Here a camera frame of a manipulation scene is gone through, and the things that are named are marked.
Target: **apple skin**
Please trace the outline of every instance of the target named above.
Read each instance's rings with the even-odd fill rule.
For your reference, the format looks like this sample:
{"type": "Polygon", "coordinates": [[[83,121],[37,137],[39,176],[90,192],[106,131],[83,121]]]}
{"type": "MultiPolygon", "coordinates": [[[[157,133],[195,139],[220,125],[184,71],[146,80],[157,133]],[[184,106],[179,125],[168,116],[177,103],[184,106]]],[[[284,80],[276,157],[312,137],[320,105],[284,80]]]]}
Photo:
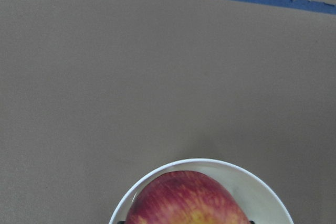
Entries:
{"type": "Polygon", "coordinates": [[[183,170],[151,181],[125,224],[250,224],[232,195],[207,175],[183,170]]]}

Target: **red and yellow apple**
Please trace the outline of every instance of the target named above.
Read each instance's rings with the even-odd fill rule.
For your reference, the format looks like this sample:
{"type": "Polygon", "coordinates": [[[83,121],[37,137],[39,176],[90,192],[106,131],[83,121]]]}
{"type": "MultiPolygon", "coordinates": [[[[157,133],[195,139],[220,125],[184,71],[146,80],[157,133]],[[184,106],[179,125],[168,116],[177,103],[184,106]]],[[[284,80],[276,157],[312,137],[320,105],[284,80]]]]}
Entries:
{"type": "Polygon", "coordinates": [[[125,224],[249,224],[232,195],[195,171],[165,173],[135,198],[125,224]]]}

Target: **bowl rim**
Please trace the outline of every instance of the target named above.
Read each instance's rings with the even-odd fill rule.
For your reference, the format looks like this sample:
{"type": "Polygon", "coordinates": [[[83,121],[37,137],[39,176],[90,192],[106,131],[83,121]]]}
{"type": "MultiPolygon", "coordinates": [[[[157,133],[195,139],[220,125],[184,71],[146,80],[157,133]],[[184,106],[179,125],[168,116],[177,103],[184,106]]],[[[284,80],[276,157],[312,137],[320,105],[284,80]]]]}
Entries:
{"type": "Polygon", "coordinates": [[[181,159],[178,161],[173,161],[170,162],[168,164],[162,165],[154,170],[152,170],[151,172],[147,173],[146,175],[144,175],[142,178],[140,178],[125,194],[124,196],[121,198],[121,200],[119,201],[117,207],[115,208],[112,217],[110,219],[109,224],[113,224],[113,220],[115,218],[115,216],[117,215],[119,209],[121,208],[121,206],[123,205],[123,203],[125,202],[125,200],[128,198],[128,196],[139,186],[141,185],[146,179],[148,179],[149,177],[153,176],[154,174],[167,169],[171,166],[174,165],[181,165],[181,164],[187,164],[187,163],[196,163],[196,162],[206,162],[206,163],[216,163],[216,164],[220,164],[220,165],[225,165],[228,166],[230,168],[236,169],[242,173],[247,174],[248,176],[252,177],[253,179],[255,179],[256,181],[258,181],[263,187],[265,187],[275,198],[275,200],[279,203],[279,205],[281,206],[281,208],[283,209],[283,211],[285,212],[286,216],[288,217],[289,221],[291,222],[291,224],[294,224],[287,208],[285,207],[285,205],[282,203],[282,201],[280,200],[280,198],[276,195],[276,193],[265,183],[263,182],[260,178],[258,178],[256,175],[254,175],[253,173],[228,162],[225,161],[221,161],[221,160],[217,160],[217,159],[211,159],[211,158],[187,158],[187,159],[181,159]]]}

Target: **white bowl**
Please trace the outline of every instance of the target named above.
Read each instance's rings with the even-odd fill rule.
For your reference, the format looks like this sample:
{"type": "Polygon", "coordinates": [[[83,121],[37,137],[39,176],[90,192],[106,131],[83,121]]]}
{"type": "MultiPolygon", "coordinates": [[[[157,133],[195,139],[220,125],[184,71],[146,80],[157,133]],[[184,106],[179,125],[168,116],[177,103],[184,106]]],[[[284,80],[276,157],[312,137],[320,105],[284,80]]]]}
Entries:
{"type": "Polygon", "coordinates": [[[206,158],[172,162],[142,177],[121,199],[109,224],[125,221],[136,195],[153,179],[175,170],[194,170],[217,180],[235,198],[247,218],[256,224],[293,224],[281,200],[261,179],[236,165],[206,158]]]}

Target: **bowl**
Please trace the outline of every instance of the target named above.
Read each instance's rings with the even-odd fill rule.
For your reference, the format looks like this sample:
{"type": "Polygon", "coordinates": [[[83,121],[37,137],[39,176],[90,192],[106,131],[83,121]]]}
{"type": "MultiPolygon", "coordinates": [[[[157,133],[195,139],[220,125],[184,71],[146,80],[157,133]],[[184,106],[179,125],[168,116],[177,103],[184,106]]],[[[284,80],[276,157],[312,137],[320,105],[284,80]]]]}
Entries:
{"type": "Polygon", "coordinates": [[[236,165],[207,158],[175,161],[142,177],[123,196],[109,224],[125,221],[137,194],[153,179],[176,170],[194,170],[217,180],[231,193],[247,218],[255,224],[293,224],[284,204],[261,179],[236,165]]]}

